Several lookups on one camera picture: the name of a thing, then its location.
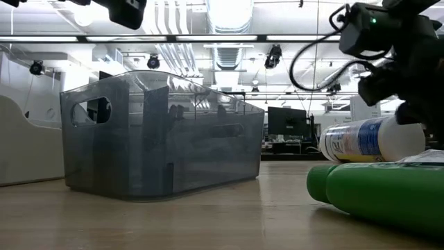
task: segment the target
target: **computer monitor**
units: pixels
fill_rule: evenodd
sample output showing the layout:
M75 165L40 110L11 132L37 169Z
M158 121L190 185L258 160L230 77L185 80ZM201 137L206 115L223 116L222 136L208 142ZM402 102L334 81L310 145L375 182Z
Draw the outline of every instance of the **computer monitor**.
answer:
M111 76L113 76L113 75L108 74L108 73L103 72L103 71L99 71L99 80L102 80L102 79L105 79L105 78L108 78L108 77L111 77Z
M307 112L291 108L268 107L268 134L309 137Z

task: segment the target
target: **white bottle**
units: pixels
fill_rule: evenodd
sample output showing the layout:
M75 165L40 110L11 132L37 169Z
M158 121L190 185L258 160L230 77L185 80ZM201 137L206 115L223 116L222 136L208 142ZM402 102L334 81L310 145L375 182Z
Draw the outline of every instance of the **white bottle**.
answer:
M330 126L319 147L335 162L397 161L423 152L425 136L420 124L399 125L395 117L379 117Z

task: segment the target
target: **black cable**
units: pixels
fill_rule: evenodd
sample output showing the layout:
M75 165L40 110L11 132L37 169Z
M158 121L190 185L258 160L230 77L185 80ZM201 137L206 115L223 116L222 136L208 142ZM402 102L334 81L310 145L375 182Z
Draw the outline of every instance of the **black cable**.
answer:
M334 24L334 22L333 22L333 17L334 17L335 15L337 15L339 12L341 12L343 9L345 9L345 15L339 15L338 18L337 18L337 21L338 21L338 22L343 22L343 26L342 26L341 28L338 28L338 26L337 26L336 24ZM322 85L322 86L319 86L319 87L317 87L317 88L314 88L314 87L313 87L312 89L310 89L310 88L304 87L303 85L299 84L299 83L297 82L297 80L294 78L293 69L294 69L294 65L295 65L296 61L298 60L298 58L299 58L299 57L300 57L300 56L301 56L306 50L308 50L308 49L311 48L312 46L318 44L319 42L322 42L323 40L328 39L329 37L332 37L333 35L338 35L340 32L342 32L342 31L347 27L347 25L348 25L348 23L349 23L350 11L351 11L351 10L350 10L350 5L348 5L348 4L345 4L345 5L341 6L339 9L335 10L335 11L330 15L330 17L329 17L329 19L328 19L328 21L329 21L330 25L333 27L334 31L331 32L331 33L328 33L328 34L325 35L324 37L319 38L319 39L317 39L316 41L314 41L314 42L312 42L312 43L310 43L310 44L304 46L301 50L299 50L299 52L298 52L298 53L296 54L296 56L293 58L293 60L291 61L291 64L290 64L289 77L290 77L290 81L291 81L291 83L292 83L295 87L297 87L297 88L299 88L299 89L301 89L301 90L310 91L310 92L322 90L323 88L326 88L326 87L328 87L328 86L330 86L330 85L336 83L336 80L337 80L337 79L338 79L338 78L344 73L344 71L345 71L349 66L354 65L354 64L360 64L360 65L363 65L367 70L370 70L371 72L374 72L374 71L376 70L376 67L375 67L375 66L373 66L371 63L366 62L366 61L364 61L364 60L376 60L376 59L382 58L382 57L384 57L389 51L383 51L383 52L381 52L381 53L379 53L379 54L376 54L376 55L374 55L374 56L364 56L364 55L358 55L358 56L355 56L356 58L358 58L358 59L362 59L362 60L353 60L353 61L350 61L350 62L346 63L344 66L342 66L342 68L341 68L341 69L340 69L340 70L339 70L339 71L338 71L338 72L337 72L332 78L330 78L330 79L328 80L328 82L327 82L326 84L324 84L324 85Z
M289 68L287 67L287 63L285 62L285 59L282 59L282 61L284 62L284 66L285 66L285 70L287 71L287 74L289 74ZM302 102L302 99L299 96L298 89L296 87L293 87L293 88L294 88L294 92L296 93L296 96L298 97L298 99L300 101L300 104L302 105L302 108L305 110L305 112L307 112L307 110L305 109L304 103Z
M319 0L318 0L318 13L316 14L316 34L319 34ZM316 66L318 65L316 62L316 59L318 57L318 45L316 45L316 48L314 49L314 66L313 66L313 88L315 86L315 80L316 80ZM313 92L310 94L310 102L308 105L308 111L307 111L307 117L310 117L310 109L311 109L311 103L313 102Z

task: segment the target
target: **green cylinder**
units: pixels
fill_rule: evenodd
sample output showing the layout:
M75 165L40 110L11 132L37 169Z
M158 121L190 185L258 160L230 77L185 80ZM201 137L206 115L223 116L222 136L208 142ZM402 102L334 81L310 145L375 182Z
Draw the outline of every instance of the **green cylinder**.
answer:
M307 189L313 199L351 215L433 237L444 235L444 164L314 167Z

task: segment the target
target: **bottle label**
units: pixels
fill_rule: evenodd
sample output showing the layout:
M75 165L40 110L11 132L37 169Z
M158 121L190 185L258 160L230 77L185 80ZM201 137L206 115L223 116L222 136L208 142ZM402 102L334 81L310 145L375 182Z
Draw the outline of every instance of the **bottle label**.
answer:
M341 162L384 161L377 136L387 117L337 124L325 135L327 154Z

